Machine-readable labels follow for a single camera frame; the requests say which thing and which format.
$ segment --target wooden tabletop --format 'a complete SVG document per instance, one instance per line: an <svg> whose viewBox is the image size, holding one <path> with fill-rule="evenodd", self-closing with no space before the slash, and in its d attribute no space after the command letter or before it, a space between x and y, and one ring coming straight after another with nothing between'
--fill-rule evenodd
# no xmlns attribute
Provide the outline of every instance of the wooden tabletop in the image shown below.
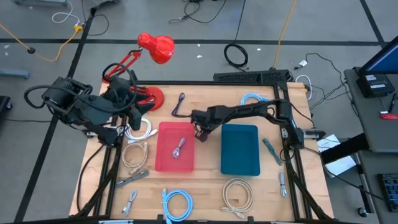
<svg viewBox="0 0 398 224"><path fill-rule="evenodd" d="M289 83L290 101L306 116L310 116L307 98L302 83ZM152 123L152 129L158 128L162 121L189 121L189 118L174 118L170 115L177 104L178 96L181 92L185 93L179 114L190 114L192 109L206 110L209 106L226 105L236 106L241 97L246 93L257 93L269 99L274 98L272 87L268 86L197 86L197 85L159 85L165 95L165 102L156 111L150 111L144 115ZM300 116L294 111L294 120L300 128L311 128L311 122ZM286 177L288 197L280 196L280 184L278 174L285 171L284 166L278 166L271 156L262 138L267 138L275 148L276 153L282 149L282 140L279 127L271 124L268 120L261 117L234 119L232 124L253 124L259 130L259 150L261 174L257 177L242 177L252 186L254 191L254 203L250 211L245 216L253 216L256 221L294 221L292 203L290 199L289 185ZM139 136L146 130L146 124L142 123L141 130L134 133ZM156 219L158 214L163 214L162 209L162 189L171 191L173 189L184 189L193 198L193 211L188 220L241 220L233 213L226 213L220 210L224 207L222 189L224 184L232 175L223 175L220 172L220 139L221 128L214 130L205 142L195 140L195 165L191 173L167 173L155 171L155 155L157 136L150 137L146 142L149 145L149 157L145 169L149 170L150 175L141 180L127 184L115 190L111 218L125 218L122 216L122 209L127 204L129 194L132 189L138 190L138 195L132 203L129 219ZM317 150L317 143L314 140L306 140L305 146ZM89 139L82 165L100 147L96 139ZM83 206L93 195L98 187L98 180L101 173L105 150L103 149L88 164L82 178L80 201ZM328 189L326 187L325 176L319 156L309 151L300 151L302 164L307 183L307 189L317 201L319 206L333 217ZM126 154L128 161L137 163L142 159L140 149L130 150ZM119 165L118 180L128 178L128 171L122 163ZM103 195L103 206L101 213L104 213L104 205L108 196L105 190ZM233 205L242 205L247 200L245 191L238 186L234 186L228 195ZM182 196L175 196L169 203L169 210L173 215L181 215L186 208L186 201ZM300 214L304 216L303 206L300 203ZM70 209L70 214L75 214L76 193Z"/></svg>

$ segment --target red desk lamp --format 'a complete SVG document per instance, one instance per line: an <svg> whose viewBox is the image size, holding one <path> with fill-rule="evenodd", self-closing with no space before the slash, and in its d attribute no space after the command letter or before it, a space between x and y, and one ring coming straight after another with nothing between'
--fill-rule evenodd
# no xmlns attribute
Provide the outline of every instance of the red desk lamp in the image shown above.
<svg viewBox="0 0 398 224"><path fill-rule="evenodd" d="M150 57L158 63L164 64L170 60L174 53L174 41L168 36L161 35L158 37L153 37L147 33L141 33L138 36L137 44L139 46L136 50L131 50L121 61L121 64L124 64L131 56L134 58L125 64L126 68L129 68L136 60L139 59L142 53L142 49L147 49L149 51ZM121 75L125 72L123 68L119 65L115 66L105 77L109 79L111 75ZM138 91L140 93L144 93L149 95L146 100L142 103L154 102L155 106L151 110L156 110L160 106L162 106L164 102L164 95L162 91L157 87L139 87Z"/></svg>

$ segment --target lamp shade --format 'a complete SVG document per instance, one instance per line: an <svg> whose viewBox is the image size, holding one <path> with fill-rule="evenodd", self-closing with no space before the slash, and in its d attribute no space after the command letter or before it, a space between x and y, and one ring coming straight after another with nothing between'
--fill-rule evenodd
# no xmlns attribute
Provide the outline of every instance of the lamp shade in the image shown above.
<svg viewBox="0 0 398 224"><path fill-rule="evenodd" d="M137 43L147 49L152 59L158 64L168 62L174 53L174 40L165 35L153 37L150 34L141 33Z"/></svg>

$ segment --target computer screen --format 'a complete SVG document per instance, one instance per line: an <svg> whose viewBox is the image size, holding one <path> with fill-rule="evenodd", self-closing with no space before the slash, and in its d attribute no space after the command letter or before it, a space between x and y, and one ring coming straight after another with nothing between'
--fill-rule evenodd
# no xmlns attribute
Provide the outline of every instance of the computer screen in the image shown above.
<svg viewBox="0 0 398 224"><path fill-rule="evenodd" d="M398 45L395 44L387 50L379 59L375 60L367 68L367 72L386 71L391 73L398 72Z"/></svg>

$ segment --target floor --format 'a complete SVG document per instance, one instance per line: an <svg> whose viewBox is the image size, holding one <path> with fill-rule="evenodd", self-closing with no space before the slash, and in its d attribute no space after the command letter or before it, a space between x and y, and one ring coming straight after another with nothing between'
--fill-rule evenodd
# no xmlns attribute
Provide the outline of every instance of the floor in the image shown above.
<svg viewBox="0 0 398 224"><path fill-rule="evenodd" d="M83 20L80 0L70 2L73 13ZM78 34L65 46L55 63L27 54L0 30L0 67L30 72L28 80L0 78L0 95L10 96L14 105L8 118L50 120L47 110L35 110L25 103L23 92L34 85L51 84L57 77L74 75L76 80L93 85L98 92L104 67L120 61L130 49L136 48L133 40L141 32L169 35L177 45L173 59L165 65L156 65L144 53L134 64L140 80L212 80L214 73L237 72L226 63L223 49L235 38L243 2L227 0L219 16L209 24L192 20L169 24L169 20L183 16L185 3L180 0L121 0L119 4L107 5L96 12L109 19L110 27L105 34L88 36L82 42L81 33ZM195 17L208 20L221 4L222 1L205 0ZM290 4L291 0L246 1L238 40L249 54L249 70L267 70L272 66L277 39ZM384 42L398 34L397 7L396 0L297 1L284 35L286 41L280 48L277 68L289 69L295 77L308 75L312 85L329 92L340 84L339 74L329 62L310 55L306 67L293 68L311 52L332 60L340 71L362 66ZM73 33L76 21L69 18L62 24L55 24L51 16L68 10L58 6L17 6L11 1L1 1L0 22L40 54L53 57L60 44ZM88 14L89 10L85 9L85 15ZM90 33L101 32L105 26L103 17L96 17ZM242 55L233 49L229 55L234 61L242 60ZM340 93L344 93L344 89L336 91L334 96ZM33 92L31 97L36 103L40 102L39 92ZM322 93L314 90L308 103L312 106L321 98ZM317 127L328 134L349 138L362 131L346 95L326 101L312 112ZM48 123L2 123L0 176L7 181L0 182L0 198L7 203L0 203L0 223L14 221L48 127ZM85 146L86 139L81 133L63 124L57 125L25 221L68 215ZM355 170L349 170L342 177L359 183ZM358 190L336 179L327 178L326 181L336 218L346 222L377 223L375 214L361 218L356 213L356 209L363 206Z"/></svg>

